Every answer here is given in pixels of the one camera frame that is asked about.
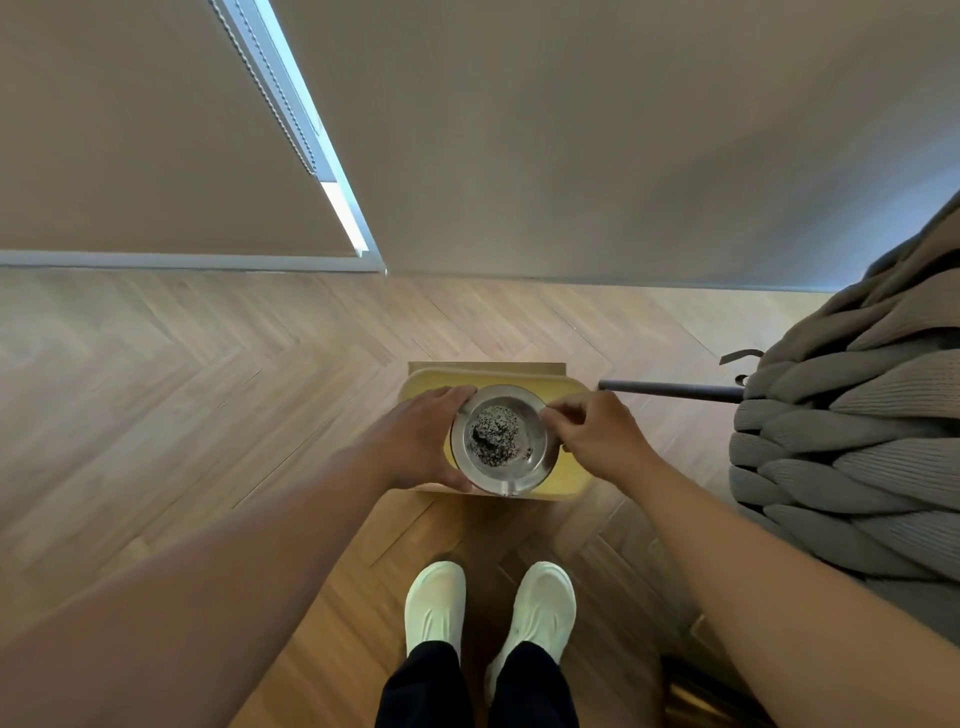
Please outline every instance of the dark granular substance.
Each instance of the dark granular substance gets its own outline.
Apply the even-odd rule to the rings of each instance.
[[[470,449],[488,468],[499,468],[520,454],[519,434],[519,417],[508,407],[495,404],[477,416],[470,433]]]

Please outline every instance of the left hand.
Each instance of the left hand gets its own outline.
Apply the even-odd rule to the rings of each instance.
[[[476,387],[441,387],[402,401],[357,441],[365,457],[382,464],[391,488],[440,483],[468,493],[473,484],[444,455],[453,416]]]

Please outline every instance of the herringbone wooden floor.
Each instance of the herringbone wooden floor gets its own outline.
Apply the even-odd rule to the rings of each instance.
[[[601,376],[730,383],[817,294],[361,275],[0,271],[0,638],[83,587],[309,476],[389,408],[409,360],[563,361]],[[653,444],[719,497],[732,408],[628,402]],[[391,493],[357,535],[238,728],[370,726],[416,573],[468,573],[465,670],[516,583],[570,572],[563,667],[582,722],[653,725],[657,656],[709,660],[696,605],[643,515],[606,483],[569,503]]]

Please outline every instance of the chunky knit blanket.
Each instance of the chunky knit blanket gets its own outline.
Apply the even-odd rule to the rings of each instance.
[[[760,359],[743,515],[960,644],[960,193]]]

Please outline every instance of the white sneaker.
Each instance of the white sneaker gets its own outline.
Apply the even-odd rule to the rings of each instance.
[[[549,561],[530,567],[516,590],[510,634],[487,668],[487,702],[493,702],[500,670],[520,643],[538,644],[559,664],[576,618],[577,597],[566,571]]]
[[[407,655],[420,643],[440,640],[452,644],[459,659],[466,608],[467,579],[460,566],[438,561],[421,571],[403,609]]]

